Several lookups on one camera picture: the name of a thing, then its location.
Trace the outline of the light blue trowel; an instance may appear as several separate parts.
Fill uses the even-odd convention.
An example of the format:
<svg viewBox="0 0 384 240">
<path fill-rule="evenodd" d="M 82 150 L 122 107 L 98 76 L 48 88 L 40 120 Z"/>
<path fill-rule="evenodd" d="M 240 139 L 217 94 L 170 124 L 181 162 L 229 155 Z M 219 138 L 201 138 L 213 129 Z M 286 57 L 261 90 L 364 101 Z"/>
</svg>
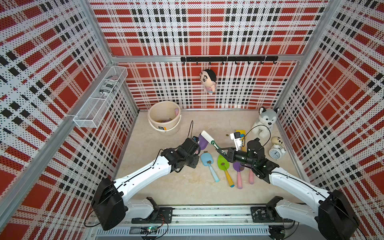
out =
<svg viewBox="0 0 384 240">
<path fill-rule="evenodd" d="M 209 170 L 210 170 L 210 172 L 211 172 L 215 182 L 218 183 L 220 181 L 220 179 L 219 179 L 217 173 L 215 172 L 215 170 L 212 167 L 212 164 L 214 163 L 212 155 L 209 154 L 209 153 L 203 153 L 201 155 L 201 161 L 202 161 L 202 163 L 203 163 L 203 165 L 205 167 L 209 168 Z"/>
</svg>

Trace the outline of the green white scrub brush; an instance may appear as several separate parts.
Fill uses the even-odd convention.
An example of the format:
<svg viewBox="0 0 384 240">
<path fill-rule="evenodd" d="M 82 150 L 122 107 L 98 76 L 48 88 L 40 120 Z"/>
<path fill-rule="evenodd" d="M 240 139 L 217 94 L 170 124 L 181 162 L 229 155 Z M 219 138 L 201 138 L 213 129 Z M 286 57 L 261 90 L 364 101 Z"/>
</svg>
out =
<svg viewBox="0 0 384 240">
<path fill-rule="evenodd" d="M 216 149 L 219 149 L 220 147 L 217 145 L 216 141 L 214 138 L 209 135 L 206 131 L 201 132 L 201 136 L 212 146 L 214 146 Z"/>
</svg>

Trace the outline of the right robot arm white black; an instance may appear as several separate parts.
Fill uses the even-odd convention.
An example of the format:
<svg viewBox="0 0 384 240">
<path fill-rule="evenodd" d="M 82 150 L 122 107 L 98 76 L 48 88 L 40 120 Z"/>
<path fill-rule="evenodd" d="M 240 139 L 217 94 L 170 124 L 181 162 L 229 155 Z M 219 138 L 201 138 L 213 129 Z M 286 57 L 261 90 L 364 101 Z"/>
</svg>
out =
<svg viewBox="0 0 384 240">
<path fill-rule="evenodd" d="M 295 204 L 279 196 L 269 201 L 272 213 L 282 219 L 307 225 L 327 240 L 349 240 L 359 229 L 360 221 L 342 192 L 330 192 L 291 175 L 266 158 L 258 138 L 248 142 L 246 151 L 231 147 L 217 148 L 217 152 L 228 162 L 245 165 L 259 179 L 302 201 L 302 204 Z"/>
</svg>

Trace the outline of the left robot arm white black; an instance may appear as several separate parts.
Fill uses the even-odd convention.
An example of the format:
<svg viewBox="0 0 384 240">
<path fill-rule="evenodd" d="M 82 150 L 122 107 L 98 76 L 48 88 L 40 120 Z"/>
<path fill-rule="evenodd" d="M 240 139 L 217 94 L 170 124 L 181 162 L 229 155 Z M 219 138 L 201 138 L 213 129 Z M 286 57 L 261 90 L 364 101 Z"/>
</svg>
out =
<svg viewBox="0 0 384 240">
<path fill-rule="evenodd" d="M 91 201 L 93 212 L 103 230 L 116 227 L 126 216 L 146 219 L 157 211 L 151 198 L 142 201 L 132 197 L 155 180 L 172 172 L 179 173 L 183 167 L 196 168 L 199 162 L 199 144 L 191 138 L 177 148 L 160 149 L 155 160 L 123 178 L 104 178 L 99 183 Z"/>
</svg>

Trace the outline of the purple pointed trowel rightmost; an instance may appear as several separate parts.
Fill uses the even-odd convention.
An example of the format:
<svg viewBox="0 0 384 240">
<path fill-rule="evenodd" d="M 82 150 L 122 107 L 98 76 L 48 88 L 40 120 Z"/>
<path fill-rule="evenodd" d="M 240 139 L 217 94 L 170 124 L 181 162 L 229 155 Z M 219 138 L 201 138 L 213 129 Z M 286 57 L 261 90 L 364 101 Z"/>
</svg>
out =
<svg viewBox="0 0 384 240">
<path fill-rule="evenodd" d="M 252 170 L 250 170 L 249 171 L 249 184 L 250 185 L 253 185 L 255 183 L 254 177 L 255 177 L 255 174 L 253 173 Z"/>
</svg>

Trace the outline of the cream plastic bucket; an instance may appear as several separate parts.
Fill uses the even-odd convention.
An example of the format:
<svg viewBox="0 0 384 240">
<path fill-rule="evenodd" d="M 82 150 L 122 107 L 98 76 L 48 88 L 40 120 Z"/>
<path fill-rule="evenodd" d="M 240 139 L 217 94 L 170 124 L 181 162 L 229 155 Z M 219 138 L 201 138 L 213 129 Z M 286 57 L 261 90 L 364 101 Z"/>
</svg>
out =
<svg viewBox="0 0 384 240">
<path fill-rule="evenodd" d="M 175 117 L 175 109 L 179 108 L 180 113 Z M 165 101 L 154 104 L 148 111 L 148 122 L 150 127 L 157 133 L 164 136 L 171 136 L 176 134 L 180 129 L 181 122 L 181 108 L 178 104 Z M 159 120 L 173 119 L 167 123 L 159 123 Z"/>
</svg>

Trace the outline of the skull alarm clock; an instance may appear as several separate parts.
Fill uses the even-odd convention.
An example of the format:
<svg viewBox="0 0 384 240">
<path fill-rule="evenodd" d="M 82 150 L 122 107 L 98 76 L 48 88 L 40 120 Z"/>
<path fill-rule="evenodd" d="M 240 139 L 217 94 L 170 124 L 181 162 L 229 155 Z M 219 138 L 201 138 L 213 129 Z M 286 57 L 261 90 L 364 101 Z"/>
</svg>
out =
<svg viewBox="0 0 384 240">
<path fill-rule="evenodd" d="M 279 160 L 287 152 L 286 148 L 283 146 L 283 139 L 280 137 L 272 137 L 271 143 L 273 144 L 269 150 L 269 155 L 275 160 Z"/>
</svg>

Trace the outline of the husky plush toy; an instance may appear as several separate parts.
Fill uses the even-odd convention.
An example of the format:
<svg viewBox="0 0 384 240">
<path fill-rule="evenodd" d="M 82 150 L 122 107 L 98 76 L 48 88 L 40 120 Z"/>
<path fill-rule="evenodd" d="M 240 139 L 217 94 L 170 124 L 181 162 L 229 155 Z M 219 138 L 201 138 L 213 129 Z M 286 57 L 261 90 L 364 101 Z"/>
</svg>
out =
<svg viewBox="0 0 384 240">
<path fill-rule="evenodd" d="M 260 138 L 266 138 L 270 135 L 274 124 L 278 119 L 280 108 L 267 109 L 260 107 L 259 109 L 259 120 L 252 126 L 251 132 Z"/>
</svg>

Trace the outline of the cartoon boy plush doll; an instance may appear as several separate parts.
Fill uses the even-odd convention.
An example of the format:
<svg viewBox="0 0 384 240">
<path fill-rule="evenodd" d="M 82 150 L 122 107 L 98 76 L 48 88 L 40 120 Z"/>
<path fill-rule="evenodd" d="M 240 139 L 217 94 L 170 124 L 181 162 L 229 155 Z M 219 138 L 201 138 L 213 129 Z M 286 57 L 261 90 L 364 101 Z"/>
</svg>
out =
<svg viewBox="0 0 384 240">
<path fill-rule="evenodd" d="M 205 86 L 206 91 L 212 95 L 216 91 L 217 76 L 211 69 L 203 70 L 200 73 L 200 81 Z"/>
</svg>

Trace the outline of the can on shelf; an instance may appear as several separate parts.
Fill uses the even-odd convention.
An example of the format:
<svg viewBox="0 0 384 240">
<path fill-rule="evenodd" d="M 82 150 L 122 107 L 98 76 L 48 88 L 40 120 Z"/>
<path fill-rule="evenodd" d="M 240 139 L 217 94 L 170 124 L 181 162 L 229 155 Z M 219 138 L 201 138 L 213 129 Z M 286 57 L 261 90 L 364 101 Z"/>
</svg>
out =
<svg viewBox="0 0 384 240">
<path fill-rule="evenodd" d="M 108 96 L 110 93 L 113 92 L 117 83 L 118 83 L 118 79 L 106 79 L 102 84 L 102 86 L 100 87 L 99 93 L 102 96 Z"/>
</svg>

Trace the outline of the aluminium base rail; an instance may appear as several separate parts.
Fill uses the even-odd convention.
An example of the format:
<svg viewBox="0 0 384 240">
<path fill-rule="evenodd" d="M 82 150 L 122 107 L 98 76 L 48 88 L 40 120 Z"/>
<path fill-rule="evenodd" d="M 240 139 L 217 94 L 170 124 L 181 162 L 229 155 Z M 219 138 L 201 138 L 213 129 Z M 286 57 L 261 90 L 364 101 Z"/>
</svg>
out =
<svg viewBox="0 0 384 240">
<path fill-rule="evenodd" d="M 155 223 L 125 218 L 111 230 L 94 227 L 88 240 L 260 239 L 322 240 L 313 228 L 267 217 L 265 205 L 165 205 Z"/>
</svg>

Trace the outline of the black hook rail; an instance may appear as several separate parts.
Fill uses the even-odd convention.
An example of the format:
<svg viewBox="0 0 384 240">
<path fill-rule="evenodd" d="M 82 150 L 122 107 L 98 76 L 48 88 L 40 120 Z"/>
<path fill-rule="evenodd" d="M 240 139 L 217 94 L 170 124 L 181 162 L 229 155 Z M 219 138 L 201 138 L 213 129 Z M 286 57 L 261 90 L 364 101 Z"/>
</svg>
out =
<svg viewBox="0 0 384 240">
<path fill-rule="evenodd" d="M 278 56 L 227 56 L 227 57 L 181 57 L 182 63 L 212 63 L 212 62 L 277 62 Z"/>
</svg>

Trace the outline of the clear wall shelf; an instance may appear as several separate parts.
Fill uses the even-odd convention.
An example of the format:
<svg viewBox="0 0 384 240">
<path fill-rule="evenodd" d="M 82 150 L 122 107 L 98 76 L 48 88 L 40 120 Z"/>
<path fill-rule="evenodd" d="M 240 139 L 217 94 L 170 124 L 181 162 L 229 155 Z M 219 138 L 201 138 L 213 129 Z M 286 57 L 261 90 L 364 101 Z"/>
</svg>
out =
<svg viewBox="0 0 384 240">
<path fill-rule="evenodd" d="M 74 117 L 77 127 L 96 129 L 100 126 L 127 75 L 127 69 L 119 66 L 106 67 L 102 71 L 90 96 Z M 118 79 L 118 83 L 112 93 L 102 96 L 99 89 L 106 79 Z"/>
</svg>

